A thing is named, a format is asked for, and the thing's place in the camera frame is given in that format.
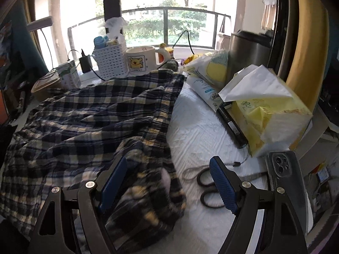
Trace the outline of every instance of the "plaid shirt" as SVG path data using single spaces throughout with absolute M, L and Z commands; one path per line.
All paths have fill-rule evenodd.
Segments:
M 184 76 L 158 70 L 99 85 L 55 91 L 33 109 L 6 153 L 0 214 L 26 237 L 54 186 L 83 186 L 110 167 L 117 152 L 128 172 L 116 208 L 102 217 L 120 253 L 168 234 L 186 199 L 166 141 Z M 163 182 L 163 171 L 170 188 Z

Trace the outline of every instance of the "metal screw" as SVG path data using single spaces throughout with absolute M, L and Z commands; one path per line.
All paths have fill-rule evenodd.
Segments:
M 94 185 L 95 185 L 95 182 L 94 182 L 94 181 L 88 181 L 88 182 L 86 182 L 86 187 L 87 187 L 87 188 L 92 188 Z
M 248 182 L 248 181 L 243 181 L 241 185 L 242 185 L 243 187 L 245 187 L 245 188 L 250 188 L 250 187 L 251 187 L 251 183 Z
M 57 187 L 57 186 L 52 188 L 52 193 L 54 193 L 54 194 L 58 193 L 59 191 L 60 191 L 60 188 Z
M 285 193 L 285 189 L 282 188 L 282 187 L 278 187 L 278 188 L 277 188 L 277 191 L 278 191 L 278 193 L 280 193 L 280 194 Z

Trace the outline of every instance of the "green shrub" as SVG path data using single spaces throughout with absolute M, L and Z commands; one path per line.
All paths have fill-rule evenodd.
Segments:
M 207 13 L 199 11 L 184 11 L 181 17 L 206 22 Z
M 164 20 L 162 17 L 145 17 L 131 20 L 124 29 L 127 40 L 136 38 L 156 38 L 163 35 Z M 206 26 L 205 20 L 184 17 L 168 17 L 168 35 L 179 35 L 188 30 L 191 40 L 198 40 L 200 27 Z

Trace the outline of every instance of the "scissors handle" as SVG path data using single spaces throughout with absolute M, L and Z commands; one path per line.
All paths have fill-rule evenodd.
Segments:
M 202 171 L 199 172 L 199 174 L 197 175 L 197 183 L 201 186 L 201 187 L 211 187 L 211 186 L 214 186 L 215 187 L 215 183 L 214 182 L 211 182 L 211 183 L 208 183 L 208 184 L 205 184 L 205 183 L 202 183 L 201 181 L 201 175 L 206 173 L 206 172 L 209 172 L 210 171 L 210 168 L 205 168 L 203 169 Z
M 219 194 L 219 191 L 218 189 L 215 187 L 215 186 L 211 186 L 210 188 L 207 188 L 200 196 L 200 201 L 201 201 L 201 204 L 204 205 L 205 207 L 207 208 L 223 208 L 225 207 L 225 205 L 221 204 L 221 205 L 218 205 L 218 206 L 212 206 L 212 205 L 209 205 L 205 202 L 205 196 L 209 195 L 209 194 L 215 194 L 215 193 L 218 193 Z

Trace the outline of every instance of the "black scissors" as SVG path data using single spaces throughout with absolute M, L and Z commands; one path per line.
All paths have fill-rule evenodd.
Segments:
M 200 196 L 200 201 L 201 201 L 202 205 L 204 205 L 204 206 L 207 207 L 207 208 L 214 208 L 214 209 L 217 209 L 217 208 L 223 208 L 223 207 L 225 207 L 224 204 L 221 204 L 221 205 L 219 205 L 219 206 L 212 206 L 212 205 L 207 204 L 206 201 L 205 201 L 205 196 L 207 196 L 207 195 L 209 195 L 209 194 L 214 194 L 214 193 L 219 194 L 219 191 L 218 191 L 218 189 L 217 189 L 217 187 L 216 187 L 216 185 L 215 185 L 214 182 L 205 184 L 205 183 L 203 183 L 203 182 L 201 181 L 201 176 L 202 176 L 204 173 L 209 172 L 209 171 L 210 171 L 210 168 L 207 167 L 207 168 L 201 170 L 201 171 L 198 173 L 198 175 L 197 175 L 197 183 L 198 183 L 198 185 L 200 185 L 201 187 L 206 188 L 206 189 L 204 190 L 204 192 L 203 192 L 203 193 L 201 194 L 201 196 Z M 267 175 L 267 172 L 260 172 L 260 173 L 251 174 L 251 175 L 247 175 L 247 176 L 239 176 L 239 178 L 240 178 L 242 181 L 253 181 L 253 180 L 258 179 L 258 178 L 260 178 L 260 177 L 262 177 L 262 176 L 265 176 L 265 175 Z

